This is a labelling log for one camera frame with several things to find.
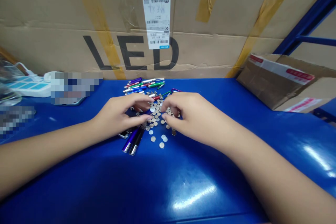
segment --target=blurred object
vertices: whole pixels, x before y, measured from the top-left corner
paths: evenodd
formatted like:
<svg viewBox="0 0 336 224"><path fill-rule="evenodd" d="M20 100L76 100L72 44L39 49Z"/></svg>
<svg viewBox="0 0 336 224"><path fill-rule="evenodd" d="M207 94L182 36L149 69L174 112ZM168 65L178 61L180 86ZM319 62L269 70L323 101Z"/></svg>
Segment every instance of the blurred object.
<svg viewBox="0 0 336 224"><path fill-rule="evenodd" d="M48 73L45 73L43 78L44 78L44 81L45 82L50 82L51 81L51 74L53 73L57 73L58 71L52 71L52 72L48 72Z"/></svg>
<svg viewBox="0 0 336 224"><path fill-rule="evenodd" d="M78 105L94 92L103 81L101 72L52 72L51 103Z"/></svg>
<svg viewBox="0 0 336 224"><path fill-rule="evenodd" d="M0 59L0 82L7 83L14 80L12 73L6 68L7 61Z"/></svg>
<svg viewBox="0 0 336 224"><path fill-rule="evenodd" d="M18 62L18 60L16 60L14 58L13 55L11 55L9 52L7 52L3 47L0 46L0 56L2 56L2 58L4 58L6 61L8 61L11 64L16 64ZM19 70L21 72L23 72L23 74L26 74L26 71L23 67L19 66Z"/></svg>
<svg viewBox="0 0 336 224"><path fill-rule="evenodd" d="M17 131L19 126L32 119L35 113L34 107L0 106L0 144Z"/></svg>
<svg viewBox="0 0 336 224"><path fill-rule="evenodd" d="M15 81L15 78L24 76L15 65L0 59L0 82L8 83Z"/></svg>
<svg viewBox="0 0 336 224"><path fill-rule="evenodd" d="M21 100L21 95L0 83L0 106L14 106Z"/></svg>

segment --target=blue metal frame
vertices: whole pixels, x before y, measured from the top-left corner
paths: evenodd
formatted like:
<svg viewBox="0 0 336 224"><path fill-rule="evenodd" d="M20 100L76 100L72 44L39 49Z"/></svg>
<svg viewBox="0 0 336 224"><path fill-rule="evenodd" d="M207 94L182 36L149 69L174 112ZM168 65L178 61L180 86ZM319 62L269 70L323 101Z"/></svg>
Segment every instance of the blue metal frame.
<svg viewBox="0 0 336 224"><path fill-rule="evenodd" d="M290 55L302 42L336 46L334 39L309 37L335 7L336 0L317 0L274 53Z"/></svg>

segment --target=pile of batteries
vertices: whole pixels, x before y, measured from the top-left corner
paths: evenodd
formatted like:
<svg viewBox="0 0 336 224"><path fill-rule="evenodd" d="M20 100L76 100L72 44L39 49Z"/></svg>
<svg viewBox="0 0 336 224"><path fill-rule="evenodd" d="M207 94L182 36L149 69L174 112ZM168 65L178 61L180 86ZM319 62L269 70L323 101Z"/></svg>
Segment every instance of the pile of batteries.
<svg viewBox="0 0 336 224"><path fill-rule="evenodd" d="M161 87L163 87L165 85L165 82L163 81L164 79L149 79L149 80L142 80L142 78L137 78L134 80L131 80L128 82L128 85L125 86L125 90L123 91L123 93L125 93L125 95L128 95L130 93L142 93L145 94L145 89L146 88L154 88L154 87L158 87L158 89L160 89ZM168 97L170 94L172 94L173 92L179 92L179 90L177 89L172 89L171 91L168 91L164 94L157 94L156 91L154 92L146 92L147 95L149 95L150 97L152 97L154 99L154 103L150 103L150 109L148 111L144 111L145 114L152 114L154 116L154 118L152 120L148 120L147 122L143 123L142 125L139 125L138 127L134 127L132 129L128 129L127 131L124 131L122 133L119 134L120 137L127 139L122 151L125 153L129 153L130 155L134 156L138 146L140 144L140 141L144 135L145 131L149 131L150 135L153 135L154 131L152 130L152 128L154 128L154 126L157 126L159 124L161 125L165 125L167 122L163 119L160 119L159 117L161 116L161 114L163 114L164 112L168 113L169 115L172 115L172 112L170 110L170 108L168 108L166 111L161 111L161 106L163 103L163 100ZM166 129L171 129L171 127L167 124L165 125ZM176 131L174 129L171 129L171 134L173 136L176 135ZM161 136L161 139L164 142L168 141L168 138L165 135ZM151 137L151 141L155 142L156 137L152 136ZM165 146L165 144L163 142L161 142L159 144L159 147L161 149L163 149Z"/></svg>

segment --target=cardboard flap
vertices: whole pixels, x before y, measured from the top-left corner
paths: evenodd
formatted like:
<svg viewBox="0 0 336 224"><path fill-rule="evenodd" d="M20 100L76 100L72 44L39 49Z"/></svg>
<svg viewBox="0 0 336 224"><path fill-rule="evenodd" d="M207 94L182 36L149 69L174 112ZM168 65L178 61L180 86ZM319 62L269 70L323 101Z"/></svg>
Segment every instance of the cardboard flap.
<svg viewBox="0 0 336 224"><path fill-rule="evenodd" d="M300 96L333 99L336 97L336 78L321 78L302 90Z"/></svg>

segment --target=blue table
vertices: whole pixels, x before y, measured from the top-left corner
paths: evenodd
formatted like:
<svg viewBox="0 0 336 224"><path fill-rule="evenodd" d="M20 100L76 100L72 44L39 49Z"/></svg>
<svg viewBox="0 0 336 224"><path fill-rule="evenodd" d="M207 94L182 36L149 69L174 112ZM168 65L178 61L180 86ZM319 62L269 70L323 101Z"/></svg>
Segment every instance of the blue table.
<svg viewBox="0 0 336 224"><path fill-rule="evenodd" d="M91 119L126 81L105 80L78 107L24 99L34 123L15 141ZM336 197L336 129L312 114L274 112L234 79L166 80L171 88L199 92L253 131ZM168 137L159 148L161 135ZM239 169L220 152L165 127L145 132L136 156L114 137L56 165L0 205L0 223L262 223L267 221Z"/></svg>

